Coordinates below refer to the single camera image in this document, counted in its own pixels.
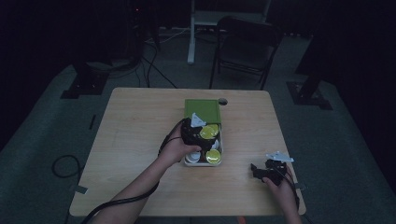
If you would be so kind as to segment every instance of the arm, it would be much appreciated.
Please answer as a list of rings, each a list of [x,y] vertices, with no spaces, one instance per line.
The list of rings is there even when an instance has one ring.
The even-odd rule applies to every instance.
[[[170,139],[180,137],[180,125]],[[140,174],[131,184],[118,193],[113,199],[136,197],[148,192],[174,163],[180,161],[186,154],[201,150],[198,146],[187,146],[181,138],[169,141],[160,156]],[[116,205],[100,211],[92,223],[134,223],[146,204],[148,198],[123,205]]]
[[[288,167],[286,177],[289,181],[293,181],[291,171]],[[271,179],[264,177],[262,179],[273,193],[276,201],[281,207],[283,214],[288,224],[302,224],[300,215],[298,214],[297,205],[294,199],[293,189],[289,186],[288,182],[284,179],[279,186],[274,184]]]

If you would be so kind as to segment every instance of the wooden table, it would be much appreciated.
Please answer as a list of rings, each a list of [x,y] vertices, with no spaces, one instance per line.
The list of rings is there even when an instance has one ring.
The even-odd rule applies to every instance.
[[[173,165],[141,216],[280,214],[269,189],[249,169],[251,163],[265,168],[265,153],[281,151],[289,155],[268,92],[116,88],[79,182],[88,191],[76,192],[71,215],[88,215],[156,159],[164,137],[183,119],[185,99],[219,98],[228,100],[220,107],[224,148],[221,165]],[[306,209],[299,190],[298,195],[303,214]]]

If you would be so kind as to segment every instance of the gray carpet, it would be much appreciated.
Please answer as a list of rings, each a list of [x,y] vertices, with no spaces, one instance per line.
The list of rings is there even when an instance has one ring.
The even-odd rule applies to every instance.
[[[177,87],[207,89],[214,53],[211,35],[198,34],[195,64],[187,64],[189,39],[180,35],[162,43],[154,64]],[[303,191],[306,214],[313,223],[396,223],[396,198],[380,173],[336,88],[322,82],[319,89],[333,110],[295,105],[287,81],[304,82],[294,71],[309,44],[299,37],[285,37],[274,60],[264,90],[269,91]],[[146,47],[151,60],[154,50]],[[101,64],[93,65],[104,68]],[[116,87],[142,87],[149,65],[136,71],[110,75],[102,95],[83,95],[76,100],[60,96],[76,73],[65,68],[50,83],[26,121],[0,154],[0,223],[79,223],[69,217],[77,176],[59,178],[52,163],[62,155],[76,156],[81,165],[93,139],[111,91]],[[257,78],[226,71],[216,76],[214,89],[257,90]],[[150,87],[173,88],[155,69]],[[96,116],[91,126],[92,116]],[[71,159],[57,163],[56,170],[70,174],[77,169]],[[213,217],[141,218],[138,223],[210,223]],[[247,217],[247,223],[284,223],[282,217]]]

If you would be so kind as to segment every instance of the cord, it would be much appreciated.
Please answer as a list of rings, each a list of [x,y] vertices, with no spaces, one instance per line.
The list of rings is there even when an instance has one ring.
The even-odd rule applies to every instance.
[[[99,72],[112,73],[112,72],[120,72],[120,71],[129,71],[129,70],[131,70],[133,68],[137,69],[138,66],[140,65],[140,63],[141,63],[140,59],[138,61],[137,61],[137,59],[135,59],[135,61],[130,61],[130,62],[126,63],[126,64],[122,64],[122,65],[119,65],[119,66],[116,66],[116,67],[113,66],[113,67],[110,67],[110,68],[97,68],[97,67],[90,66],[90,68],[92,70],[96,70],[96,71],[99,71]]]
[[[149,63],[149,67],[148,67],[148,76],[147,76],[147,83],[148,83],[148,88],[149,88],[149,70],[151,70],[151,67],[153,66],[154,60],[155,60],[155,58],[157,57],[158,50],[157,50],[157,48],[155,48],[154,46],[152,46],[152,45],[150,45],[150,44],[148,44],[148,43],[146,43],[146,44],[149,45],[149,46],[151,46],[152,48],[154,48],[154,56],[152,57],[151,62],[149,62],[149,60],[147,60],[145,57],[142,56],[142,58],[143,58],[146,62]]]
[[[174,138],[169,139],[169,138],[171,137],[171,135],[175,132],[175,130],[176,130],[176,128],[178,127],[178,125],[181,124],[183,121],[184,121],[184,119],[182,119],[181,121],[179,121],[179,122],[175,125],[175,127],[172,129],[172,131],[171,131],[168,135],[165,136],[165,138],[163,139],[163,142],[161,143],[160,150],[158,150],[158,156],[160,156],[160,154],[161,154],[161,152],[163,151],[163,148],[166,146],[166,144],[168,144],[168,143],[169,143],[170,141],[172,141],[172,140],[181,138],[181,137],[174,137]]]
[[[145,65],[143,65],[143,63],[142,63],[142,60],[140,60],[140,62],[139,62],[140,64],[142,64],[142,66],[143,66],[143,72],[145,71]],[[134,70],[134,74],[136,75],[136,77],[137,77],[137,81],[138,81],[138,86],[137,87],[139,87],[140,88],[140,77],[139,77],[139,74],[137,74],[137,69],[136,70]]]
[[[147,83],[147,79],[146,79],[146,66],[143,64],[143,62],[142,62],[142,65],[143,65],[143,78],[145,79],[145,81],[146,81],[146,86],[148,85],[148,83]]]
[[[125,73],[125,74],[118,75],[118,76],[111,76],[111,75],[110,75],[108,78],[126,77],[126,76],[132,74],[133,72],[136,72],[136,71],[139,69],[139,67],[140,67],[141,64],[142,64],[142,61],[139,60],[139,62],[137,63],[137,66],[135,66],[134,69],[133,69],[132,71],[128,71],[129,69],[126,69],[126,70],[119,70],[119,71],[128,71],[128,72]]]
[[[146,44],[149,45],[150,47],[154,48],[154,50],[155,50],[155,54],[154,54],[154,57],[153,57],[153,59],[151,60],[151,62],[150,62],[148,59],[146,59],[145,57],[142,56],[142,59],[143,59],[144,61],[146,61],[147,63],[149,63],[149,69],[148,69],[148,75],[147,75],[148,88],[149,88],[149,70],[150,70],[151,67],[153,67],[155,70],[157,70],[157,71],[160,73],[160,75],[161,75],[163,78],[165,78],[175,89],[177,89],[177,86],[176,86],[168,77],[166,77],[166,76],[160,71],[160,69],[157,68],[157,66],[155,66],[155,65],[153,64],[154,59],[155,59],[155,57],[157,56],[157,49],[156,49],[154,46],[152,46],[152,45],[150,45],[150,44],[148,44],[148,43],[146,43]]]
[[[111,202],[108,202],[108,203],[102,203],[101,205],[99,205],[99,206],[97,206],[96,208],[94,208],[94,209],[84,218],[84,220],[82,220],[81,224],[86,224],[86,223],[88,223],[88,221],[91,220],[91,218],[92,218],[96,213],[98,213],[100,210],[103,210],[103,209],[105,209],[105,208],[107,208],[107,207],[114,206],[114,205],[120,205],[120,204],[126,204],[126,203],[134,203],[134,202],[137,202],[137,201],[140,201],[140,200],[142,200],[142,199],[147,198],[148,196],[150,196],[150,195],[158,188],[158,185],[159,185],[159,184],[160,184],[160,182],[158,182],[156,185],[154,185],[154,187],[152,187],[152,189],[150,189],[148,192],[146,192],[146,193],[144,193],[144,194],[142,194],[142,195],[139,195],[139,196],[136,196],[136,197],[133,197],[133,198],[120,199],[120,200],[111,201]]]
[[[184,29],[184,30],[182,30],[181,32],[179,32],[179,33],[177,33],[177,34],[171,35],[170,37],[168,37],[167,39],[161,41],[160,43],[163,44],[163,43],[167,42],[168,40],[175,38],[175,37],[178,36],[178,35],[182,35],[182,34],[186,33],[186,31],[188,31],[188,30],[189,30],[189,29]],[[146,43],[148,43],[148,44],[154,44],[154,42],[151,41],[151,40],[152,40],[152,37],[151,37],[150,39],[146,40]]]
[[[296,201],[297,210],[298,210],[300,208],[300,198],[297,196],[297,191],[296,191],[296,187],[294,185],[294,182],[291,182],[290,180],[288,180],[288,178],[285,175],[283,175],[276,167],[273,167],[273,169],[275,171],[277,171],[288,182],[289,186],[291,187],[291,190],[293,191],[294,199]]]
[[[76,162],[76,164],[77,164],[77,170],[76,170],[73,174],[69,174],[69,175],[60,175],[60,174],[56,171],[56,169],[55,169],[56,163],[58,163],[60,160],[62,160],[62,159],[64,159],[64,158],[71,158],[71,159],[73,159],[73,160]],[[52,173],[53,173],[54,175],[56,175],[57,177],[59,177],[59,178],[68,178],[68,177],[77,175],[77,176],[78,176],[78,181],[79,181],[79,180],[81,179],[82,171],[84,170],[84,167],[85,167],[85,165],[84,165],[84,166],[81,166],[81,165],[79,164],[79,161],[78,161],[77,157],[75,157],[75,156],[73,156],[73,155],[64,155],[64,156],[59,157],[58,159],[56,159],[56,160],[52,163],[51,170],[52,170]]]
[[[306,219],[309,223],[314,224],[314,222],[308,217],[307,214],[303,214],[303,217],[305,217],[305,219]]]

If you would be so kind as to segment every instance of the box lid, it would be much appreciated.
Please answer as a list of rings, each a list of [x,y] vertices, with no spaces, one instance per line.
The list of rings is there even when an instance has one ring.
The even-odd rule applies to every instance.
[[[192,119],[193,113],[206,123],[221,123],[219,100],[186,99],[184,118]]]

